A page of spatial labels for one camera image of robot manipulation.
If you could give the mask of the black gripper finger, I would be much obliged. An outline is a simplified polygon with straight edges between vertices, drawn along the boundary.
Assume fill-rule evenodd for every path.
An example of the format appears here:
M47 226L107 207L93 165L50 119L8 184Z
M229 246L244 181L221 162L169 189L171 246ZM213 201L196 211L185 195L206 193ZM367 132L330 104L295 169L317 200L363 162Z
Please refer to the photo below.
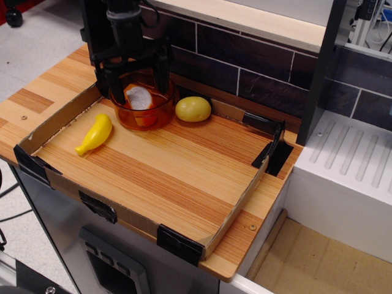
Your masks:
M154 81L156 88L160 93L166 94L169 88L170 61L167 55L154 55L154 61L152 65Z
M125 104L126 98L124 94L123 84L121 81L121 76L124 75L123 66L102 66L100 69L101 80L109 88L115 101L118 104Z

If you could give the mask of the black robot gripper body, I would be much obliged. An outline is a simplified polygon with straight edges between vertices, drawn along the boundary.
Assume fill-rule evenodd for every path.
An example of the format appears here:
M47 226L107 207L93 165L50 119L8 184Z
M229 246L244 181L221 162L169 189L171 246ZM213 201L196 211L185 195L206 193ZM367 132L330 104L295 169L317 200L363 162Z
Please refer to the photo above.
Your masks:
M110 22L118 55L104 61L102 66L123 66L124 74L126 74L138 69L152 68L154 55L167 55L171 63L170 39L144 38L139 18L126 18L124 20L112 18Z

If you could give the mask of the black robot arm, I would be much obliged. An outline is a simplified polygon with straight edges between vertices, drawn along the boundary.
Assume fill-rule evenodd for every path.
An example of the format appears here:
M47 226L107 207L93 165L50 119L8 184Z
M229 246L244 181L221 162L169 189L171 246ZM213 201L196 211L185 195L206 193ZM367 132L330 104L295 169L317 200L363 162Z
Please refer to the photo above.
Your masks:
M104 82L115 101L126 103L121 77L137 70L151 69L157 89L169 87L169 66L173 61L168 38L151 40L142 29L156 28L160 16L148 24L141 13L141 1L83 1L83 35L96 77Z

